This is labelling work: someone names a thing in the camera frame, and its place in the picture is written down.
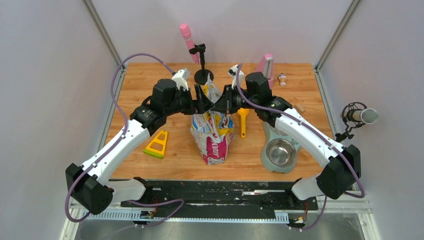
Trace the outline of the wooden block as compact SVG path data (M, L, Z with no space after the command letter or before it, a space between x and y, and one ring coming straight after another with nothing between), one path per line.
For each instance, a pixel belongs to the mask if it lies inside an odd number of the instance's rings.
M306 111L306 109L305 109L305 107L302 105L302 104L300 104L300 103L297 103L297 104L295 104L294 105L294 108L300 113L300 114L303 114L305 111Z

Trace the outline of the yellow triangular scraper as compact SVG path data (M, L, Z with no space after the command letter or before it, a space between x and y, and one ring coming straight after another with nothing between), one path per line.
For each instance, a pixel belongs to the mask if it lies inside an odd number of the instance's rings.
M161 130L143 149L143 153L162 160L165 156L168 136L168 131Z

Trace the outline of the pet food bag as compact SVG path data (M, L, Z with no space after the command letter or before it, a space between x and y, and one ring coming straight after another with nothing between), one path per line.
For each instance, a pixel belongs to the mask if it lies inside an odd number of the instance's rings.
M223 164L234 136L234 123L229 114L208 110L191 116L190 132L207 165Z

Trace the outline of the silver condenser microphone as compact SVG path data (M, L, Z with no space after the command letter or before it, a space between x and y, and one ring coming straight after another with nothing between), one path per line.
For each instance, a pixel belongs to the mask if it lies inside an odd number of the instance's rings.
M343 108L340 117L346 124L352 122L356 126L363 126L375 123L379 114L375 109L367 107L364 103L355 101Z

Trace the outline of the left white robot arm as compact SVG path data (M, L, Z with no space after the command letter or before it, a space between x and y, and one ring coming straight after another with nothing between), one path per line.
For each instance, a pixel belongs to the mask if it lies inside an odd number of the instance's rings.
M124 122L123 128L93 157L81 165L72 163L65 171L68 193L66 203L73 198L89 213L100 214L110 204L135 201L149 206L153 193L147 182L140 177L130 180L110 181L111 175L128 155L166 124L167 117L174 114L203 114L214 104L194 86L196 99L190 89L177 86L171 79L160 79L140 106Z

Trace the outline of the pink microphone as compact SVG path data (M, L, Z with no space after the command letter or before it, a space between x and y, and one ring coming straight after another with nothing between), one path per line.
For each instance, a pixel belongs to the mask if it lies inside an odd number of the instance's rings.
M192 32L191 32L191 29L188 26L188 24L187 23L182 23L179 26L179 30L180 30L181 36L183 37L183 39L184 39L184 41L185 41L185 43L186 43L186 45L188 47L188 50L190 51L191 49L195 48L195 44L194 44L194 41L192 39ZM190 55L192 57L192 60L196 64L199 64L200 63L199 56L198 56L197 53L190 54Z

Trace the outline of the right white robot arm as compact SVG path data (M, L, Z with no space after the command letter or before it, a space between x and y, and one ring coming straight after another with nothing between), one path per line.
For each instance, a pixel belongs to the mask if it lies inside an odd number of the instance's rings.
M233 114L239 109L253 109L260 120L299 143L323 168L320 174L301 178L293 184L285 195L290 208L298 209L306 199L317 196L337 200L347 195L354 183L360 183L361 153L356 146L344 146L311 125L288 101L272 94L261 72L245 77L246 89L239 86L241 73L230 69L228 74L232 84L225 85L221 97L214 103L214 111Z

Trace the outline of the black microphone stand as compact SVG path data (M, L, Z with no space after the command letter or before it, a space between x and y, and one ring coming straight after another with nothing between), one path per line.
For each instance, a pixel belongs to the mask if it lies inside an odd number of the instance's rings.
M214 79L213 73L209 69L205 68L205 52L206 45L204 43L201 43L199 45L195 44L193 48L189 49L190 54L199 54L199 62L201 65L201 69L194 74L194 80L199 85L205 85L208 81L208 78L210 78L211 81L213 81Z

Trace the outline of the yellow plastic scoop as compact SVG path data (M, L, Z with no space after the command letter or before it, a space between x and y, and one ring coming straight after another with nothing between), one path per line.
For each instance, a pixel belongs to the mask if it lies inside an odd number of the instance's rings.
M240 118L240 137L245 139L247 136L247 115L249 114L249 109L240 108L237 114Z

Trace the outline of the pink metronome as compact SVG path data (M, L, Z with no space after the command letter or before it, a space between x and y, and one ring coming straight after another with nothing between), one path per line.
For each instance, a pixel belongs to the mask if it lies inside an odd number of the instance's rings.
M271 53L264 54L255 68L256 72L261 72L267 78L269 88L274 86L274 57Z

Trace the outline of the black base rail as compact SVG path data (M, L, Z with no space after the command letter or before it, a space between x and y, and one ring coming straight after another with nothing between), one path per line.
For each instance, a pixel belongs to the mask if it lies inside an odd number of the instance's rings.
M153 204L154 217L171 215L187 219L264 220L275 211L295 211L304 216L319 209L315 197L298 200L286 181L149 180L144 195L121 207Z

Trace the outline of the grey double pet bowl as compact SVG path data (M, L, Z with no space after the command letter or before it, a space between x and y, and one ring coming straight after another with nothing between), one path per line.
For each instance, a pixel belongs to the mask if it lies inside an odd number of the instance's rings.
M270 172L288 174L296 166L298 154L302 146L285 132L280 131L267 122L262 125L265 144L261 150L260 160Z

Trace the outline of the small figurine bottle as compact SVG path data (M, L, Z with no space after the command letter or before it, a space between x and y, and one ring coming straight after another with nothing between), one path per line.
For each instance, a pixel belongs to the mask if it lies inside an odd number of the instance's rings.
M286 81L287 81L287 76L284 73L281 73L278 76L278 81L279 81L279 85L282 87L285 87L287 85Z

